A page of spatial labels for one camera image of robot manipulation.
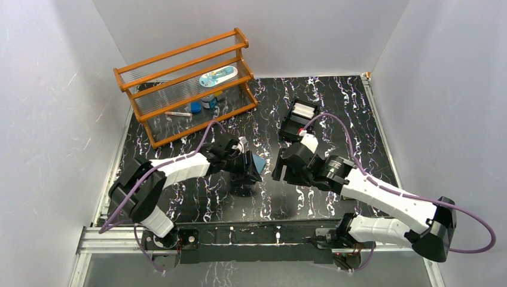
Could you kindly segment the blue card holder wallet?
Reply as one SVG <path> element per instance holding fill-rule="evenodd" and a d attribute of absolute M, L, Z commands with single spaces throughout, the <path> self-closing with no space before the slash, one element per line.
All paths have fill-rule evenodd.
<path fill-rule="evenodd" d="M 262 175 L 262 173 L 267 165 L 267 161 L 256 154 L 252 154 L 252 159 L 253 159 L 253 163 L 255 165 L 256 171 L 260 175 Z"/>

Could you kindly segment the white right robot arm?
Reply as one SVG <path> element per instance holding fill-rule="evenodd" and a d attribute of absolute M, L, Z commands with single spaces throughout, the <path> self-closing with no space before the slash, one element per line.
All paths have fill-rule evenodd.
<path fill-rule="evenodd" d="M 456 228 L 454 202 L 441 197 L 436 203 L 363 174 L 352 161 L 316 152 L 318 141 L 306 134 L 299 142 L 282 148 L 272 178 L 291 185 L 315 187 L 366 203 L 387 217 L 347 213 L 328 235 L 317 235 L 318 246 L 351 248 L 359 243 L 382 242 L 412 249 L 423 258 L 445 262 Z"/>

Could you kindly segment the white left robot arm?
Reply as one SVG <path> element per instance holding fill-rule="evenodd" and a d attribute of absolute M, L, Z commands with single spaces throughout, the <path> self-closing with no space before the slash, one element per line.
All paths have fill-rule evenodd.
<path fill-rule="evenodd" d="M 159 247 L 172 249 L 181 240 L 177 225 L 159 208 L 161 192 L 187 179 L 228 172 L 233 182 L 253 185 L 261 181 L 266 161 L 245 148 L 247 140 L 229 134 L 204 143 L 189 154 L 166 160 L 136 159 L 108 191 L 132 222 L 152 232 Z"/>

